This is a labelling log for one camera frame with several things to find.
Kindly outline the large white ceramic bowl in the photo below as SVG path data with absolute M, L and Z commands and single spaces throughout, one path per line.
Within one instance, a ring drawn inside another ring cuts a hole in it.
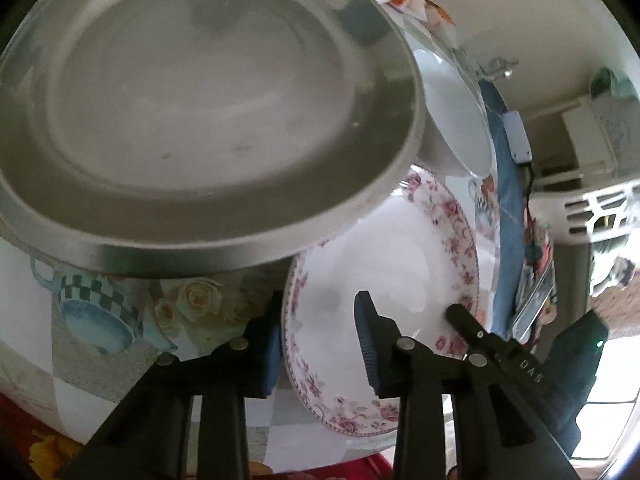
M 443 55 L 427 49 L 416 49 L 412 54 L 427 110 L 418 151 L 420 164 L 445 177 L 488 177 L 492 151 L 480 101 Z

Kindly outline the floral round ceramic plate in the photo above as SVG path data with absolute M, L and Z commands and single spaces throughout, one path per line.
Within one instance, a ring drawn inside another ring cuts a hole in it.
M 450 304 L 486 318 L 473 230 L 430 172 L 412 167 L 372 214 L 298 256 L 288 278 L 283 343 L 300 400 L 328 428 L 373 437 L 396 429 L 399 403 L 369 386 L 354 320 L 360 290 L 402 334 L 441 356 L 465 352 L 445 318 Z

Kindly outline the stainless steel round plate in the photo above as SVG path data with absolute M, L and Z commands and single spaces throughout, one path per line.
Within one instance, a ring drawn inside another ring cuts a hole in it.
M 292 255 L 390 195 L 424 119 L 374 0 L 1 0 L 1 219 L 78 268 Z

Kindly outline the white wooden cabinet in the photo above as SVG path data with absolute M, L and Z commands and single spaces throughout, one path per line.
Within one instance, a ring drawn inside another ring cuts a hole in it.
M 639 101 L 580 96 L 525 115 L 534 189 L 569 191 L 639 174 Z

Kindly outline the white power bank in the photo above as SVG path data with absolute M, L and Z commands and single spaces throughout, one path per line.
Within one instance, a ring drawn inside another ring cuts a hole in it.
M 514 162 L 518 165 L 531 162 L 533 153 L 520 113 L 517 110 L 503 113 L 502 123 Z

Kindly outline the clear glass pitcher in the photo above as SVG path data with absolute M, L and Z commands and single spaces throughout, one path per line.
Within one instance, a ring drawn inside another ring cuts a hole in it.
M 460 66 L 478 81 L 494 82 L 498 79 L 511 79 L 518 60 L 508 60 L 503 56 L 495 56 L 483 65 L 462 47 L 454 50 L 454 55 Z

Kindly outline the checkered patterned tablecloth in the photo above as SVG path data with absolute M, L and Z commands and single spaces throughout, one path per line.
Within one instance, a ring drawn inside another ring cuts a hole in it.
M 524 258 L 522 187 L 502 116 L 497 88 L 480 86 L 495 161 L 483 182 L 448 178 L 463 206 L 480 251 L 480 301 L 491 329 L 505 334 Z M 82 311 L 70 328 L 46 281 L 56 263 L 32 261 L 9 234 L 1 237 L 1 420 L 41 477 L 53 479 L 73 449 L 85 443 L 115 405 L 164 350 L 191 359 L 227 337 L 224 326 L 189 336 L 169 294 L 177 281 L 123 280 L 116 288 L 143 313 L 131 335 L 122 322 L 96 308 Z M 277 472 L 354 466 L 388 454 L 392 437 L 352 439 L 323 427 L 304 408 L 288 378 L 274 393 L 247 404 L 250 459 Z

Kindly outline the white plastic chair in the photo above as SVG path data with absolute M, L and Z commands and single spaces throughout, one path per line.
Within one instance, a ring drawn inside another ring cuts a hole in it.
M 602 188 L 537 192 L 529 210 L 555 244 L 585 245 L 627 236 L 639 229 L 639 179 Z

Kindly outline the orange snack packet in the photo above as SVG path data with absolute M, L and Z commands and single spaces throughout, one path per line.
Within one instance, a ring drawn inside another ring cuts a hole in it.
M 459 47 L 457 26 L 450 15 L 432 0 L 390 0 L 397 11 L 421 22 L 449 47 Z

